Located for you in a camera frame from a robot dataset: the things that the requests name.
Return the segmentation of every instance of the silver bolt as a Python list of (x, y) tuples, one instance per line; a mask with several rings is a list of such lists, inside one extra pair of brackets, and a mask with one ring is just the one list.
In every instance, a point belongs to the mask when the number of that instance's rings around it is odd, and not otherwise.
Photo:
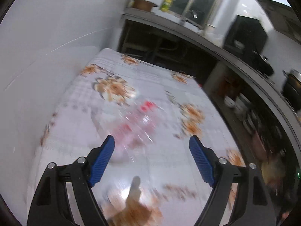
[(77, 159), (77, 162), (78, 162), (79, 164), (85, 163), (85, 161), (86, 161), (86, 158), (85, 158), (85, 157), (79, 157), (79, 158)]
[(256, 168), (256, 165), (254, 163), (250, 163), (249, 165), (252, 169), (255, 169)]
[(227, 160), (225, 158), (219, 158), (219, 163), (225, 165)]
[(47, 166), (49, 169), (52, 169), (55, 167), (55, 163), (54, 162), (50, 162)]

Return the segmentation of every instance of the brown pot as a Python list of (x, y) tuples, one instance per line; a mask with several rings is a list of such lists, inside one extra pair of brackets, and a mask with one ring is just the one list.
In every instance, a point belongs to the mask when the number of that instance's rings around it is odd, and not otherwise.
[(146, 0), (133, 0), (133, 8), (137, 8), (146, 12), (150, 12), (153, 7), (157, 7), (155, 3)]

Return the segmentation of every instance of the range hood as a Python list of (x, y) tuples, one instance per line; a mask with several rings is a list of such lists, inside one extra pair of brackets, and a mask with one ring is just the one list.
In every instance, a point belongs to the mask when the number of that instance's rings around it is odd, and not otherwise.
[(257, 2), (276, 31), (301, 44), (301, 22), (290, 6), (272, 0), (257, 0)]

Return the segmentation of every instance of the yellow bottle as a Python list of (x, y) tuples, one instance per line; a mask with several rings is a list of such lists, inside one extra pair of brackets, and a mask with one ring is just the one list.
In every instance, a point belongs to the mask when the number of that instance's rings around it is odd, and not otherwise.
[(174, 0), (165, 0), (162, 4), (161, 10), (163, 12), (167, 12), (170, 9), (171, 5), (173, 4), (173, 1)]

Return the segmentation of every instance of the transparent plastic packaging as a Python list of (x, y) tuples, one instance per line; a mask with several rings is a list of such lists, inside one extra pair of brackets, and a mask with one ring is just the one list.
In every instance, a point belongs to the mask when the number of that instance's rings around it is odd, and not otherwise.
[(162, 108), (149, 100), (137, 100), (121, 110), (119, 118), (109, 123), (97, 121), (92, 113), (91, 118), (99, 136), (105, 138), (110, 134), (115, 139), (115, 150), (110, 162), (133, 161), (135, 156), (143, 154), (145, 147), (153, 143), (162, 111)]

